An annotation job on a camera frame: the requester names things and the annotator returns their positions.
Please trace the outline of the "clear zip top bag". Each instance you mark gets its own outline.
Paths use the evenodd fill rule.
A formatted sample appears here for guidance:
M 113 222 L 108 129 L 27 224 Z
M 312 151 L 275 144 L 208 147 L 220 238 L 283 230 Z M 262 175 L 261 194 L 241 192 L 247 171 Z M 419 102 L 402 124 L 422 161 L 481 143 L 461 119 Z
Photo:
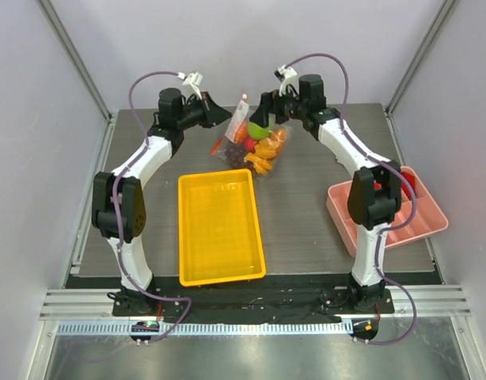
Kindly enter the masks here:
M 248 95 L 243 93 L 225 132 L 213 145 L 211 155 L 231 169 L 248 169 L 255 177 L 267 176 L 275 168 L 288 144 L 290 127 L 271 124 L 260 127 L 249 121 Z

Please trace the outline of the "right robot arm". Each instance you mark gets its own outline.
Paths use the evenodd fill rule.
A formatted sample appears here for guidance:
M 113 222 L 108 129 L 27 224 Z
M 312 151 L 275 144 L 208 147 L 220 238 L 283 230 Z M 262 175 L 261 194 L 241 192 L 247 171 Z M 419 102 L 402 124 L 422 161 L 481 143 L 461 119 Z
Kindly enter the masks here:
M 347 210 L 357 227 L 355 262 L 348 278 L 346 304 L 355 312 L 372 310 L 383 299 L 385 240 L 401 209 L 401 168 L 377 156 L 351 131 L 342 110 L 329 107 L 318 74 L 277 73 L 278 89 L 261 95 L 251 122 L 266 125 L 299 120 L 335 155 L 351 176 Z

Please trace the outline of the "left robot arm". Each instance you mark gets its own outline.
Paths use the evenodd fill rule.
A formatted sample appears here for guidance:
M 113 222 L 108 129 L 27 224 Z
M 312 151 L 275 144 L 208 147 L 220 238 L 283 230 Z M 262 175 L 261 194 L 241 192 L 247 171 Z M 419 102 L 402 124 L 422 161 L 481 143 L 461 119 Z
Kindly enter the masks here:
M 92 224 L 112 247 L 121 275 L 120 290 L 109 294 L 116 315 L 148 316 L 161 301 L 142 245 L 147 182 L 179 150 L 187 129 L 216 127 L 231 116 L 207 92 L 185 97 L 163 89 L 142 145 L 121 166 L 94 177 Z

